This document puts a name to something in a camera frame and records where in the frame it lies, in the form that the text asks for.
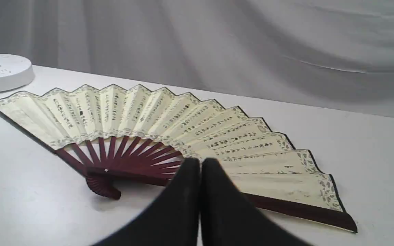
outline paper fan leaf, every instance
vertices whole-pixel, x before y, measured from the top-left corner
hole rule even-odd
[[[319,171],[308,150],[296,150],[263,118],[214,99],[174,95],[165,87],[83,85],[43,96],[17,92],[0,99],[0,112],[102,196],[119,198],[114,179],[166,185],[184,157],[214,157],[243,193],[345,213],[332,176]]]

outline white lamp base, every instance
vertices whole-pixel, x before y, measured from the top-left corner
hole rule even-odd
[[[0,92],[30,84],[34,78],[30,60],[22,56],[0,54]]]

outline white table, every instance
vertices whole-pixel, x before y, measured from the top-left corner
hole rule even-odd
[[[47,67],[34,70],[35,81],[20,90],[43,94],[54,87],[112,83],[162,87]],[[286,133],[297,148],[310,149],[320,169],[334,175],[359,233],[265,212],[284,228],[319,246],[394,245],[394,118],[169,88],[216,98],[228,107],[239,104],[249,116],[264,117],[272,130]],[[0,245],[89,245],[128,223],[161,188],[129,183],[121,190],[120,201],[94,195],[68,165],[0,118]]]

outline white backdrop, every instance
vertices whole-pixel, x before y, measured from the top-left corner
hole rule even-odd
[[[394,1],[0,0],[0,53],[394,117]]]

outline folding fan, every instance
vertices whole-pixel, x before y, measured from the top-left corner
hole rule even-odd
[[[191,93],[175,95],[138,85],[125,90],[83,85],[43,96],[17,92],[0,111],[86,177],[98,195],[119,199],[112,180],[166,185],[183,158],[217,158],[257,207],[356,231],[330,174],[308,150],[272,132],[238,106]]]

